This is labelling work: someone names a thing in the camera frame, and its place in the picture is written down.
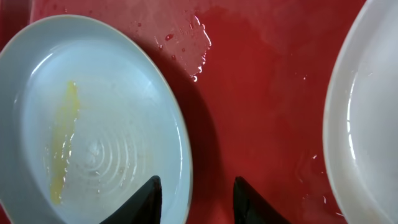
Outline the white plate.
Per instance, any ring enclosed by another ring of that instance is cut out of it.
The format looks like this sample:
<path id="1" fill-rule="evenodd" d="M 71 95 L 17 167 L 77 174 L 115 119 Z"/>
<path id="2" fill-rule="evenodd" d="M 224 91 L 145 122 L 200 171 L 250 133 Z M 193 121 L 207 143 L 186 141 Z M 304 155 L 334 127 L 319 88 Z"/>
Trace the white plate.
<path id="1" fill-rule="evenodd" d="M 323 153 L 348 223 L 397 222 L 397 1 L 367 1 L 338 54 Z"/>

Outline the light blue plate yellow stain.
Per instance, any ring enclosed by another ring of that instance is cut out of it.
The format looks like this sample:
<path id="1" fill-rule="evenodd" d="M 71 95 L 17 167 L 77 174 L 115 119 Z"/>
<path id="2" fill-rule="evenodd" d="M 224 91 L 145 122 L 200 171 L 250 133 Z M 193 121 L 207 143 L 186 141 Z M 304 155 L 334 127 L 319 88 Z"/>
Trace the light blue plate yellow stain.
<path id="1" fill-rule="evenodd" d="M 51 16 L 1 50 L 1 208 L 11 223 L 100 223 L 152 176 L 185 223 L 192 153 L 168 83 L 131 39 Z"/>

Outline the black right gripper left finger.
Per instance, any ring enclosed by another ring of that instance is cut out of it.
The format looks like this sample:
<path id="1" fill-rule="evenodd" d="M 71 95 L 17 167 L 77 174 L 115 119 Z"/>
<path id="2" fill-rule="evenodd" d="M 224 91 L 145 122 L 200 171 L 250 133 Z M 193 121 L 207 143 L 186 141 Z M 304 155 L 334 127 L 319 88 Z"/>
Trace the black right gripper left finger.
<path id="1" fill-rule="evenodd" d="M 160 177 L 153 175 L 101 224 L 159 224 L 162 211 Z"/>

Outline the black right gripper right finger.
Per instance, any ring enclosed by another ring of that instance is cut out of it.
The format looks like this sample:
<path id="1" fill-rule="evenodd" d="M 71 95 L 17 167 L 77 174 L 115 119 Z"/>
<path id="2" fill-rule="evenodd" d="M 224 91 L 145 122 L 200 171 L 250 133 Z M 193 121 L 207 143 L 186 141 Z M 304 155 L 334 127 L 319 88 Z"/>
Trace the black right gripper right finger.
<path id="1" fill-rule="evenodd" d="M 233 186 L 235 224 L 290 224 L 243 177 Z"/>

